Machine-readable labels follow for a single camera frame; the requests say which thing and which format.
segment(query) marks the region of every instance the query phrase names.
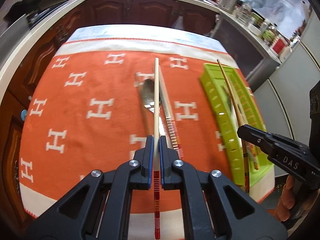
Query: chopstick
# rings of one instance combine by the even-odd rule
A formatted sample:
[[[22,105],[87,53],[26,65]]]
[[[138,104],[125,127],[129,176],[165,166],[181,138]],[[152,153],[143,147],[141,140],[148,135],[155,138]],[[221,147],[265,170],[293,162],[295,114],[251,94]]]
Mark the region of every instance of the chopstick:
[[[172,112],[168,91],[167,91],[160,67],[159,67],[159,78],[160,78],[160,93],[161,93],[162,105],[164,108],[165,121],[167,123],[172,148],[178,152],[179,159],[184,160],[184,153],[181,147],[178,129],[176,126],[176,122],[174,120],[174,115]]]
[[[237,119],[237,122],[238,122],[238,126],[240,127],[240,126],[244,125],[244,123],[241,120],[240,111],[239,111],[238,105],[236,103],[236,99],[235,99],[234,94],[232,92],[232,89],[231,89],[228,77],[226,75],[226,72],[224,71],[224,69],[223,69],[223,67],[222,67],[222,65],[220,63],[220,60],[217,60],[217,62],[219,64],[219,67],[220,67],[220,70],[222,72],[223,78],[226,81],[226,84],[227,84],[227,87],[228,87],[228,90],[229,90],[229,94],[230,94],[230,97],[231,97],[231,101],[232,101],[233,107],[234,107],[235,112],[236,112],[236,119]],[[248,160],[248,153],[247,153],[247,145],[246,145],[245,141],[242,140],[242,139],[241,139],[241,144],[242,144],[242,153],[243,153],[243,161],[244,161],[244,191],[249,195],[250,177],[249,177],[249,160]]]
[[[160,160],[159,160],[159,58],[155,58],[155,114],[153,151],[153,199],[155,239],[160,239]]]

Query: kitchen counter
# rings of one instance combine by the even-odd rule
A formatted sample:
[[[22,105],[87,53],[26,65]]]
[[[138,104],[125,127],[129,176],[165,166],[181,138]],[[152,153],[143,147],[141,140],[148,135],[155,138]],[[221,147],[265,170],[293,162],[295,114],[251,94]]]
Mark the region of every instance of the kitchen counter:
[[[220,11],[220,15],[223,15],[225,19],[231,22],[243,35],[247,36],[251,43],[263,53],[266,57],[271,58],[272,60],[276,61],[277,63],[281,64],[279,58],[271,51],[271,49],[263,42],[262,39],[254,35],[252,32],[248,30],[248,27],[244,24],[240,23],[236,17],[232,14],[229,14],[225,11]]]
[[[219,21],[211,37],[220,41],[235,59],[252,91],[257,90],[281,64],[260,38],[224,11],[220,11]]]
[[[26,35],[26,37],[20,42],[20,44],[14,49],[12,54],[9,56],[7,61],[4,63],[2,69],[0,70],[0,100],[4,96],[4,93],[8,87],[8,84],[13,77],[13,74],[21,64],[23,58],[30,51],[32,46],[38,41],[38,39],[48,30],[50,29],[60,18],[62,18],[65,14],[71,11],[73,8],[84,2],[85,0],[69,0],[66,4],[58,8],[56,11],[52,12],[49,16],[43,19],[39,24],[37,24],[30,32]],[[256,48],[260,51],[263,51],[264,54],[269,55],[275,61],[275,56],[271,55],[271,51],[263,46],[258,38],[252,36],[243,26],[241,26],[231,15],[222,12],[217,6],[213,5],[207,1],[201,0],[178,0],[187,2],[190,4],[194,4],[214,12],[219,12],[223,14],[226,18],[228,18],[233,25],[238,26],[239,31],[247,37],[251,42],[253,42]]]

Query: metal screw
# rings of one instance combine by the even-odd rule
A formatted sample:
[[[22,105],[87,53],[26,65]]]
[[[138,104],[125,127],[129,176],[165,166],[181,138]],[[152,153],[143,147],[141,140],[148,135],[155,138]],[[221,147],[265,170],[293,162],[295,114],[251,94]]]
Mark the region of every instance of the metal screw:
[[[221,171],[213,170],[213,171],[211,171],[211,175],[214,176],[215,178],[218,178],[221,176]]]
[[[95,177],[95,178],[100,177],[101,176],[101,171],[99,171],[99,170],[91,171],[91,176]]]
[[[173,162],[173,165],[177,166],[177,167],[181,167],[183,165],[183,161],[182,160],[175,160]]]
[[[137,160],[131,160],[131,161],[129,161],[129,165],[132,167],[135,167],[135,166],[139,165],[139,162]]]

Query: dish rack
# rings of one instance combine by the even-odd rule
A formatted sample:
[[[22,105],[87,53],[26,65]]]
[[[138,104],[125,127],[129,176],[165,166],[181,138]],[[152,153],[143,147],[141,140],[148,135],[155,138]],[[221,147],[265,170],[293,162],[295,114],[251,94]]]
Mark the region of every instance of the dish rack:
[[[235,88],[235,96],[238,96],[239,101],[241,102],[248,124],[266,131],[266,127],[255,104],[251,89],[245,85],[236,69],[229,66],[223,66],[223,69]],[[235,184],[243,186],[244,160],[242,146],[241,143],[239,143],[239,138],[236,133],[237,128],[232,121],[232,113],[228,107],[228,97],[223,89],[226,86],[226,82],[219,65],[205,63],[200,82],[215,114],[220,130],[220,136],[228,156],[233,181]],[[253,160],[249,158],[250,187],[256,184],[273,168],[273,163],[267,159],[267,155],[264,154],[259,147],[254,147],[257,154],[259,169],[256,170],[254,168]]]

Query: blue knob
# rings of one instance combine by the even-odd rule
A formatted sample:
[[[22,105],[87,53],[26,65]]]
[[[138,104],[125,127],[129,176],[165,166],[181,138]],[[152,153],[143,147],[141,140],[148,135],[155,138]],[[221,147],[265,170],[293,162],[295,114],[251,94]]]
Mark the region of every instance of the blue knob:
[[[24,109],[22,110],[21,114],[20,114],[20,117],[21,117],[21,120],[24,122],[26,120],[26,116],[27,116],[27,110]]]

